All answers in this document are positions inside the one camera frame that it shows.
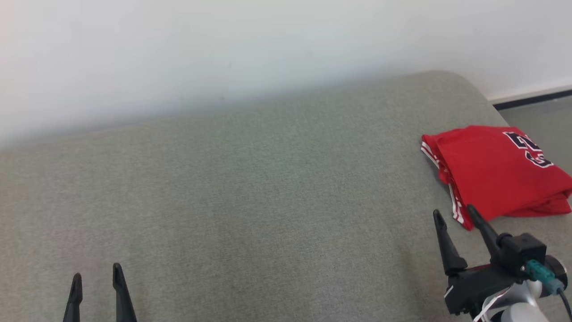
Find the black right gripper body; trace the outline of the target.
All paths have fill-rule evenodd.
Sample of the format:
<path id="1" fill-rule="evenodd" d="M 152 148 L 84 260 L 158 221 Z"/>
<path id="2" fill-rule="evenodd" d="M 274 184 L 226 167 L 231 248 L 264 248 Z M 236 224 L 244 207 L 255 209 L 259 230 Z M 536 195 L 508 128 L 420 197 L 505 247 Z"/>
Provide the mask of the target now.
<path id="1" fill-rule="evenodd" d="M 494 263 L 463 270 L 449 269 L 445 275 L 449 283 L 445 304 L 448 312 L 456 316 L 476 316 L 486 298 L 527 280 L 526 273 L 511 271 Z"/>

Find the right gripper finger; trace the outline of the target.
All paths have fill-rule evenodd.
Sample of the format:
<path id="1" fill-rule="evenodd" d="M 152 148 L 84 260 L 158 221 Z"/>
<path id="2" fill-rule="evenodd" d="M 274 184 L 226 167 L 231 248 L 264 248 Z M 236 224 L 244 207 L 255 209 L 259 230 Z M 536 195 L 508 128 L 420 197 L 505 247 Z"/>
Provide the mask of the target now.
<path id="1" fill-rule="evenodd" d="M 433 221 L 437 233 L 437 241 L 441 252 L 443 269 L 446 276 L 454 276 L 468 268 L 466 260 L 460 257 L 449 236 L 447 225 L 438 209 L 433 211 Z"/>
<path id="2" fill-rule="evenodd" d="M 481 214 L 472 204 L 467 205 L 467 211 L 473 222 L 473 225 L 478 229 L 482 236 L 482 239 L 490 254 L 490 260 L 498 261 L 499 255 L 501 254 L 501 249 L 497 243 L 498 233 L 495 232 L 494 228 L 488 224 L 484 218 L 482 218 Z"/>

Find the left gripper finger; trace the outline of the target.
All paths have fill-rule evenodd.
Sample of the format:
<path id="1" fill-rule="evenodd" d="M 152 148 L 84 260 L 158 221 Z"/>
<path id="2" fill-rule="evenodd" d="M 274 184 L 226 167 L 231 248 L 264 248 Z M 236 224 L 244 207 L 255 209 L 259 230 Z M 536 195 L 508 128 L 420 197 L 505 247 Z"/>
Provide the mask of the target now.
<path id="1" fill-rule="evenodd" d="M 116 322 L 137 322 L 120 263 L 113 263 L 113 288 L 116 291 Z"/>
<path id="2" fill-rule="evenodd" d="M 63 322 L 80 322 L 80 304 L 83 300 L 82 276 L 76 273 L 70 287 Z"/>

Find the red shirt white sleeves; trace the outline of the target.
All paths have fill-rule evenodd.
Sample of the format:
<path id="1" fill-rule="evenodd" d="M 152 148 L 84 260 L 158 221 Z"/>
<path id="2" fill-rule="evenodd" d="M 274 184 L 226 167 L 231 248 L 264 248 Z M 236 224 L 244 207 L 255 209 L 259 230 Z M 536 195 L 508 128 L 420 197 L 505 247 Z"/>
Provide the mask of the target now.
<path id="1" fill-rule="evenodd" d="M 517 127 L 468 126 L 421 137 L 421 151 L 449 188 L 452 217 L 474 228 L 468 206 L 486 221 L 572 212 L 572 176 Z"/>

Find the grey fabric sofa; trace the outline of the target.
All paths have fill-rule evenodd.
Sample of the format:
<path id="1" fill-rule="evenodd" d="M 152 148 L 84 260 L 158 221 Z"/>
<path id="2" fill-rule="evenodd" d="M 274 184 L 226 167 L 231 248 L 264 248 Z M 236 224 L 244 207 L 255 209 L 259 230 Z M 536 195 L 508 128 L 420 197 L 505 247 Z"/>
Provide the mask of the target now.
<path id="1" fill-rule="evenodd" d="M 425 72 L 0 151 L 0 322 L 455 322 L 436 208 L 470 265 L 421 135 L 506 126 L 463 77 Z"/>

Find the white wall baseboard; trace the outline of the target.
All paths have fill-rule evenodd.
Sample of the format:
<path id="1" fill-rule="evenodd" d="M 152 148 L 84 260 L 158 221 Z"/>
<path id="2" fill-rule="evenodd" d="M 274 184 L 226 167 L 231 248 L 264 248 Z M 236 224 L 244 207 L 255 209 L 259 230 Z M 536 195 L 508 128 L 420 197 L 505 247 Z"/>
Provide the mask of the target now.
<path id="1" fill-rule="evenodd" d="M 489 94 L 487 98 L 496 110 L 506 110 L 569 96 L 572 96 L 572 77 Z"/>

